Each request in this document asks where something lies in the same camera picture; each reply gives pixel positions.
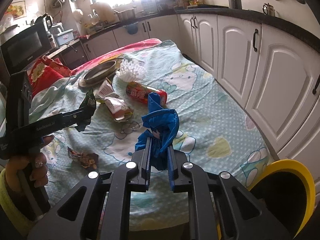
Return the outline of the green sleeve left forearm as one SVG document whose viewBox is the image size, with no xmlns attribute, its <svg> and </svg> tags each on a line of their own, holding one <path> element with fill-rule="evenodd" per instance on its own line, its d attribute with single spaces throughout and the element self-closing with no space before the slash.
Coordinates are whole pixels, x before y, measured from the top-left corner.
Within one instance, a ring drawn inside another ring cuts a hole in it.
<svg viewBox="0 0 320 240">
<path fill-rule="evenodd" d="M 5 172 L 6 169 L 1 171 L 1 228 L 7 229 L 10 239 L 19 239 L 28 235 L 34 222 L 25 217 L 11 199 Z"/>
</svg>

